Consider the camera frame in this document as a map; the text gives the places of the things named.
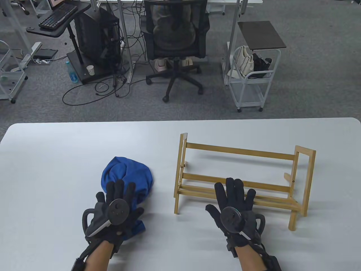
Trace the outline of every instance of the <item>blue cloth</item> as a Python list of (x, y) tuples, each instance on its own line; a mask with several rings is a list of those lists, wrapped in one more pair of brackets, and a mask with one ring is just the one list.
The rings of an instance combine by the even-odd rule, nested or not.
[[(137, 205), (146, 199), (152, 188), (152, 173), (142, 163), (125, 157), (114, 157), (101, 175), (101, 187), (106, 193), (106, 184), (120, 179), (124, 181), (124, 192), (127, 190), (130, 182), (134, 182), (136, 185), (135, 196), (131, 206), (132, 210), (135, 210)], [(132, 229), (132, 236), (143, 231), (145, 231), (145, 226), (141, 220), (138, 220)]]

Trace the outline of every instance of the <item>white handbag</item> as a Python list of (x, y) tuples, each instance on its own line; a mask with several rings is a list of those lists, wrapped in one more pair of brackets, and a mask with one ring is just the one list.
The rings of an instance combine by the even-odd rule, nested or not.
[[(237, 57), (236, 57), (236, 64), (239, 68), (242, 77), (244, 78), (248, 73), (253, 72), (254, 69), (254, 62), (253, 62), (253, 56), (249, 55), (247, 53), (246, 46), (241, 46), (240, 50), (238, 51)], [(238, 79), (238, 74), (236, 70), (232, 71), (233, 78)]]
[(247, 56), (244, 58), (243, 62), (238, 66), (239, 71), (241, 72), (242, 77), (245, 77), (248, 73), (253, 72), (255, 63), (253, 61), (253, 56)]

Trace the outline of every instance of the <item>black bag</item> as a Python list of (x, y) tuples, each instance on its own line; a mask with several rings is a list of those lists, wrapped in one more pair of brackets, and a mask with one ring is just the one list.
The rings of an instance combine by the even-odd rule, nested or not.
[[(260, 72), (263, 70), (268, 70), (268, 68), (270, 67), (271, 63), (272, 63), (272, 59), (267, 58), (267, 62), (264, 61), (262, 58), (260, 58), (256, 53), (253, 53), (253, 62), (254, 62), (254, 69), (253, 71), (255, 72)], [(263, 76), (265, 76), (266, 73), (259, 73), (259, 74), (252, 74), (250, 77), (248, 77), (249, 79), (255, 79), (255, 78), (263, 78)]]

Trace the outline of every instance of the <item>computer tower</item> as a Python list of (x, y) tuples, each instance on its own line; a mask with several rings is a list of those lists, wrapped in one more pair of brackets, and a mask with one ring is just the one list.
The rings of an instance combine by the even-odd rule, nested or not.
[(74, 21), (80, 51), (101, 67), (115, 68), (121, 61), (119, 19), (98, 8), (88, 9)]

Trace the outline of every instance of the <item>gray carpet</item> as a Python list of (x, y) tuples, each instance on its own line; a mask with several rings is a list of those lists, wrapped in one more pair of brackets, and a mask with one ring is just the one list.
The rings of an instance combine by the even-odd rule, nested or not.
[[(23, 26), (36, 20), (33, 13), (25, 16), (19, 8), (14, 10)], [(61, 98), (74, 84), (66, 72), (66, 59), (54, 61), (50, 66), (31, 65), (26, 70), (29, 79), (16, 104), (0, 101), (0, 138), (10, 125), (19, 122), (311, 117), (361, 120), (361, 36), (357, 31), (361, 6), (348, 0), (264, 0), (263, 5), (248, 8), (243, 20), (270, 20), (287, 49), (282, 51), (264, 111), (247, 108), (242, 113), (237, 113), (229, 89), (223, 84), (220, 65), (226, 53), (225, 41), (230, 36), (233, 12), (234, 7), (227, 7), (225, 16), (210, 16), (209, 62), (201, 64), (202, 74), (193, 75), (204, 85), (204, 95), (197, 95), (196, 87), (177, 80), (170, 101), (165, 104), (162, 97), (169, 80), (155, 79), (150, 86), (145, 81), (132, 85), (130, 94), (123, 99), (111, 95), (89, 105), (67, 106)], [(128, 33), (131, 33), (133, 16), (126, 15), (125, 19)], [(0, 39), (18, 48), (16, 36), (1, 14), (0, 25)], [(42, 41), (43, 48), (58, 49), (57, 57), (73, 50), (67, 32), (57, 39), (28, 36), (32, 42)], [(238, 44), (243, 43), (243, 38), (239, 37)], [(138, 44), (132, 47), (132, 54), (141, 52)], [(137, 65), (133, 82), (144, 79), (149, 73), (152, 73), (149, 66)], [(119, 94), (127, 91), (128, 87), (123, 87)], [(83, 103), (96, 98), (93, 85), (90, 85), (74, 90), (66, 101)]]

